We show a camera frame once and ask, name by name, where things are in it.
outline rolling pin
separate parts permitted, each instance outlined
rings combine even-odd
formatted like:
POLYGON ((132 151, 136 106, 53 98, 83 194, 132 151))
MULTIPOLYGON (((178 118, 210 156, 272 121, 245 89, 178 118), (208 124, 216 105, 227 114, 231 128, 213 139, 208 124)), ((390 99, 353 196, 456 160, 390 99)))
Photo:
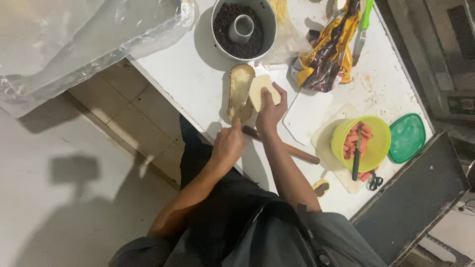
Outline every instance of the rolling pin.
MULTIPOLYGON (((257 140, 261 141, 261 138, 259 137, 259 134, 257 133, 257 130, 256 129, 253 129, 249 126, 244 126, 242 127, 242 132, 251 136, 251 137, 254 137, 256 138, 257 140)), ((284 143, 285 147, 287 148, 287 150, 289 151, 289 153, 292 155, 292 156, 295 156, 299 159, 302 159, 304 161, 307 161, 307 162, 310 162, 310 163, 313 163, 313 164, 319 164, 320 163, 320 159, 313 156, 313 155, 310 155, 309 153, 307 152, 304 152, 298 148, 295 148, 289 144, 286 144, 284 143)))

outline tiled floor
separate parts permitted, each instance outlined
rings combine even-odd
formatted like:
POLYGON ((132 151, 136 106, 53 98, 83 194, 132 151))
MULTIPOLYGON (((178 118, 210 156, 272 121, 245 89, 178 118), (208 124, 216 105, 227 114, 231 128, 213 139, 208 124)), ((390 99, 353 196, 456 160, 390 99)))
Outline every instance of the tiled floor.
POLYGON ((120 138, 180 184, 180 113, 127 59, 69 92, 120 138))

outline work surface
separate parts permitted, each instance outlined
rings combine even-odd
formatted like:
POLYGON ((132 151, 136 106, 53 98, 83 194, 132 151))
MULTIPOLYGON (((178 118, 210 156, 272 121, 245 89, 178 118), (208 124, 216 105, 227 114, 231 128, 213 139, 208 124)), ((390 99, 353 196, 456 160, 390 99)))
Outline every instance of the work surface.
MULTIPOLYGON (((143 58, 129 56, 135 67, 154 85, 203 135, 213 142, 221 127, 227 127, 226 110, 229 97, 229 72, 239 62, 227 59, 214 45, 210 16, 214 0, 196 0, 201 17, 192 31, 188 32, 177 44, 143 58)), ((327 0, 313 3, 307 0, 289 4, 292 22, 302 32, 309 29, 321 30, 330 16, 326 14, 327 0)), ((421 115, 429 139, 433 133, 418 103, 411 83, 398 60, 383 23, 373 10, 370 28, 361 58, 353 68, 352 81, 338 85, 329 92, 334 100, 322 116, 325 122, 344 104, 352 103, 361 115, 373 114, 388 124, 407 113, 421 115)), ((255 66, 256 75, 269 74, 288 94, 288 106, 292 104, 298 88, 288 80, 288 67, 267 71, 255 66)), ((254 126, 257 114, 245 124, 254 126)), ((315 154, 310 143, 303 146, 293 139, 282 123, 278 132, 282 140, 292 146, 315 154)), ((271 170, 264 148, 259 141, 245 137, 246 146, 236 168, 269 191, 276 192, 271 170)), ((322 165, 311 165, 294 158, 295 163, 313 185, 321 178, 330 183, 330 190, 320 199, 324 211, 338 212, 350 218, 375 192, 363 188, 357 194, 349 194, 331 171, 322 165)), ((402 164, 393 164, 387 160, 378 175, 387 182, 402 164)))

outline cutting board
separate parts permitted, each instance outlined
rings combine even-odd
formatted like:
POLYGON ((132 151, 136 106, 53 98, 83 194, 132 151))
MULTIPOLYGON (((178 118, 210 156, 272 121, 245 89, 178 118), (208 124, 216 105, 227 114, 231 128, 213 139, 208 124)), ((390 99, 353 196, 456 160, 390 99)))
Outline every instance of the cutting board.
MULTIPOLYGON (((351 171, 333 154, 331 140, 336 127, 340 125, 344 119, 354 119, 358 117, 360 117, 360 114, 356 108, 352 104, 345 104, 331 116, 328 121, 323 123, 311 138, 316 156, 321 160, 320 165, 326 170, 332 171, 350 194, 358 193, 371 179, 368 179, 366 182, 362 182, 359 179, 353 181, 351 171)), ((379 170, 382 170, 384 165, 386 165, 386 158, 380 164, 379 170)))
POLYGON ((331 93, 300 89, 282 122, 297 142, 307 145, 332 101, 331 93))

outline plastic bowl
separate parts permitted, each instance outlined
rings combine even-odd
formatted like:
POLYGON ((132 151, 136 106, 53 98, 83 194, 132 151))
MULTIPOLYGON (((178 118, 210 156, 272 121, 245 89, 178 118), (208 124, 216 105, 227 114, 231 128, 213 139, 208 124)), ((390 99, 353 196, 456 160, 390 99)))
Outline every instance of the plastic bowl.
POLYGON ((389 126, 378 116, 367 115, 356 119, 344 120, 333 132, 332 151, 346 168, 353 169, 353 158, 346 160, 343 157, 343 144, 351 128, 359 121, 369 126, 373 134, 373 138, 368 140, 364 157, 360 158, 360 166, 358 168, 358 172, 369 172, 384 160, 391 146, 389 126))

